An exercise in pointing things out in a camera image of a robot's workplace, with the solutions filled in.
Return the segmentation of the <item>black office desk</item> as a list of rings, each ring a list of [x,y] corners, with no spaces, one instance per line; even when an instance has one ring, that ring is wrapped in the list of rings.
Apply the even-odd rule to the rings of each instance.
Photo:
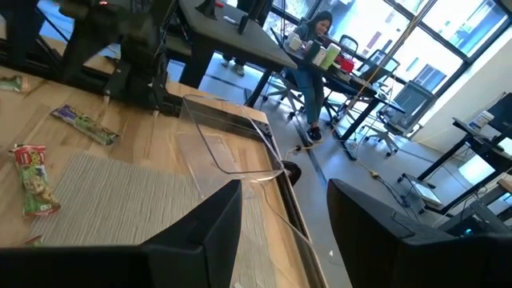
[[[198,88],[215,52],[243,58],[265,69],[256,88],[246,100],[252,107],[273,72],[285,67],[295,69],[295,62],[254,20],[249,20],[240,34],[238,28],[224,19],[227,15],[240,21],[245,13],[233,6],[216,7],[216,18],[208,18],[196,9],[205,0],[178,0],[177,15],[191,41],[191,60],[185,64],[179,82]]]

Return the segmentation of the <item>black office chair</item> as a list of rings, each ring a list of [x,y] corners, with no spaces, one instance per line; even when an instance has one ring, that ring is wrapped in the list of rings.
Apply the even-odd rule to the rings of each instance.
[[[341,52],[348,58],[357,56],[358,42],[349,35],[344,34],[340,37],[339,44],[341,45]]]

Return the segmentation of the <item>Chewy peanut butter granola bar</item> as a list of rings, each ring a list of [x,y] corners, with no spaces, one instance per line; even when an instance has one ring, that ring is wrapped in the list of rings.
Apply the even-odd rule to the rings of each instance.
[[[21,75],[11,77],[0,77],[0,90],[13,92],[27,92],[30,89],[28,78]]]

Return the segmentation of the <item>black side desk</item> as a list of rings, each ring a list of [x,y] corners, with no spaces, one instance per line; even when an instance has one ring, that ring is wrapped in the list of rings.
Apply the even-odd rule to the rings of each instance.
[[[421,182],[431,175],[437,168],[441,167],[451,156],[455,154],[457,150],[462,148],[465,144],[469,145],[469,148],[480,158],[482,158],[487,164],[489,164],[494,172],[489,176],[486,176],[483,180],[472,185],[464,193],[457,196],[454,200],[448,204],[441,204],[440,208],[435,208],[425,204],[420,211],[428,210],[437,214],[447,213],[451,208],[458,205],[463,200],[466,200],[472,194],[477,193],[486,184],[491,182],[497,176],[503,173],[507,173],[512,169],[512,156],[506,155],[500,150],[498,144],[505,138],[512,140],[512,92],[505,94],[499,99],[491,108],[490,113],[494,118],[490,121],[490,126],[495,128],[500,135],[489,139],[479,131],[470,128],[469,124],[464,123],[458,118],[453,118],[453,126],[462,130],[465,135],[461,140],[456,142],[447,152],[444,153],[436,162],[429,166],[419,176],[418,180]]]

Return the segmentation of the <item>black round table knob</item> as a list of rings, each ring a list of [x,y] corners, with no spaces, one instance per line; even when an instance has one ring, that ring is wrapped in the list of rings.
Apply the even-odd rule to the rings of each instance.
[[[302,176],[301,168],[296,163],[290,161],[283,161],[282,164],[290,184],[294,186]]]

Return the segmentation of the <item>purple green granola bar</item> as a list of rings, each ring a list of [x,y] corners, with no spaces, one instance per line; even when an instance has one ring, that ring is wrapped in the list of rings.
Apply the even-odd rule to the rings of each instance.
[[[113,145],[118,138],[118,134],[100,125],[98,122],[70,105],[65,104],[54,109],[51,115],[71,125],[73,128],[101,145]]]

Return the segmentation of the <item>person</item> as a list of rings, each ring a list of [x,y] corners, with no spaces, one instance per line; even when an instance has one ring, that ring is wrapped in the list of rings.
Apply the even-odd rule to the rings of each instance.
[[[326,35],[333,21],[332,13],[324,10],[318,12],[311,20],[304,22],[294,29],[294,33],[307,44],[318,37]],[[307,123],[310,128],[307,130],[307,137],[310,142],[320,142],[322,133],[319,128],[319,115],[324,101],[324,82],[322,74],[312,70],[308,66],[298,64],[296,70],[291,71],[297,88],[304,96],[304,107]]]
[[[249,13],[250,9],[252,8],[255,1],[256,0],[237,0],[236,8],[240,9],[246,13]],[[256,18],[256,20],[260,26],[264,26],[264,23],[268,17],[271,7],[272,7],[272,1],[273,0],[264,0],[264,5],[261,8],[261,11],[260,11],[258,17]],[[228,67],[230,61],[233,59],[233,56],[230,54],[227,54],[227,53],[223,53],[222,58],[223,58],[223,60],[222,60],[221,64],[224,67]],[[246,60],[244,60],[242,58],[236,58],[234,60],[233,70],[241,77],[243,77],[245,75],[245,71],[244,71],[245,64],[246,64]]]

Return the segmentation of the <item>grey office chair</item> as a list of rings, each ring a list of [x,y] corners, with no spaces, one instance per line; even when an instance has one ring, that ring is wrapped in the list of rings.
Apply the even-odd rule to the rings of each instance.
[[[386,156],[396,154],[399,145],[393,136],[405,137],[410,134],[436,100],[430,91],[416,82],[409,81],[392,101],[402,109],[402,112],[393,108],[391,104],[380,108],[377,111],[377,120],[383,124],[383,129],[367,126],[374,134],[365,136],[363,141],[367,142],[371,138],[376,138],[377,142],[384,141],[388,148]]]

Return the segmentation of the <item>black cluttered desk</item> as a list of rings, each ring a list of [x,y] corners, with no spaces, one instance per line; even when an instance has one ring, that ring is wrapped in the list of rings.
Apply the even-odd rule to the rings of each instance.
[[[352,122],[348,130],[343,135],[340,135],[340,133],[333,128],[334,136],[346,149],[346,153],[352,161],[357,159],[355,148],[356,142],[351,141],[350,138],[354,136],[356,129],[363,124],[365,119],[379,104],[384,104],[386,107],[390,107],[399,113],[405,113],[404,109],[399,104],[391,100],[386,94],[381,93],[376,87],[377,82],[392,75],[392,70],[388,70],[378,64],[371,63],[364,73],[357,76],[354,74],[348,74],[344,70],[340,70],[334,66],[331,66],[328,70],[324,70],[312,62],[307,62],[305,60],[303,49],[292,50],[288,45],[284,45],[284,51],[296,63],[308,66],[309,68],[320,72],[326,77],[327,81],[333,82],[336,86],[341,86],[342,88],[347,88],[349,90],[356,90],[357,93],[352,96],[353,99],[363,102],[367,101],[368,106]]]

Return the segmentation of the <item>small clear plastic bin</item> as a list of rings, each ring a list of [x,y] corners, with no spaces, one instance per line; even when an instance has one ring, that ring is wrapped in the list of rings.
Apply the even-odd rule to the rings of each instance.
[[[289,222],[271,184],[242,183],[242,230],[230,288],[326,288],[311,242]]]

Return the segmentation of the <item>red green granola bar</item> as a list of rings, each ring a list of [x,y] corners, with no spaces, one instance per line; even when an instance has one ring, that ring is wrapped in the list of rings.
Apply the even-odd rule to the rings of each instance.
[[[16,144],[10,153],[24,191],[23,215],[39,217],[57,212],[61,205],[49,184],[45,166],[46,147]]]

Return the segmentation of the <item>wide clear plastic bin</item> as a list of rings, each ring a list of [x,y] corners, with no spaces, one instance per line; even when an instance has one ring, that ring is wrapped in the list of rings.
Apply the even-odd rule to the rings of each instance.
[[[184,96],[176,141],[201,198],[232,180],[252,198],[284,171],[269,126],[221,98]]]

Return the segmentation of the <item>red container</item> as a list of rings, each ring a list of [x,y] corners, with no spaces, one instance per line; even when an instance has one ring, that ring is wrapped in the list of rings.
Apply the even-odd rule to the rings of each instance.
[[[335,62],[339,64],[339,69],[350,74],[354,70],[355,62],[344,56],[337,56]]]

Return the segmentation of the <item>white box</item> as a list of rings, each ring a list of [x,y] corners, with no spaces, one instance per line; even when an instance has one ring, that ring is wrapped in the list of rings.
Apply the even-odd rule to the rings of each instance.
[[[478,114],[469,124],[473,130],[481,130],[485,127],[489,122],[494,119],[494,116],[488,111],[484,110],[480,114]]]

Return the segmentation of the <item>grey woven placemat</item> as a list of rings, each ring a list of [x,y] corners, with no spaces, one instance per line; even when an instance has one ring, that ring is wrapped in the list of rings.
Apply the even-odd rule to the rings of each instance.
[[[135,164],[76,153],[54,185],[61,209],[37,218],[32,235],[47,245],[139,244],[167,228],[201,203],[224,179],[206,180],[199,190],[188,174],[148,169]],[[242,232],[229,288],[303,288],[302,268],[294,251],[281,252],[270,236],[265,188],[242,183]]]

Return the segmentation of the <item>light green cup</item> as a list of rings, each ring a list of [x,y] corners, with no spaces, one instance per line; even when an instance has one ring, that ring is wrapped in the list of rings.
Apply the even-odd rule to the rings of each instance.
[[[333,64],[336,57],[339,55],[341,51],[341,47],[335,43],[329,44],[329,46],[326,48],[326,56],[322,60],[322,63],[320,67],[323,70],[328,70],[329,67]]]

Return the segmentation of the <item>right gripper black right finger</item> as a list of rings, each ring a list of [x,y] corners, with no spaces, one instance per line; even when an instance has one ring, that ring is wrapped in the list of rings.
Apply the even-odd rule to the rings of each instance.
[[[512,288],[512,234],[455,237],[335,178],[326,200],[353,288]]]

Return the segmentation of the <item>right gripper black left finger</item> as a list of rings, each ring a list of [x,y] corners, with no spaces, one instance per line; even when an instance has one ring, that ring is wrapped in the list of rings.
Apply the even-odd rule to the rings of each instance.
[[[229,288],[241,226],[232,180],[136,246],[0,249],[0,288]]]

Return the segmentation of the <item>white floor device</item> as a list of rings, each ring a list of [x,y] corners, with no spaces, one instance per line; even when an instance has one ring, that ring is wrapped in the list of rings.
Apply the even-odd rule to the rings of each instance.
[[[403,182],[407,180],[410,184],[412,190],[420,197],[421,200],[426,202],[428,205],[433,207],[441,207],[442,202],[434,193],[434,186],[430,185],[427,182],[421,181],[416,177],[409,174],[402,174],[397,182]]]

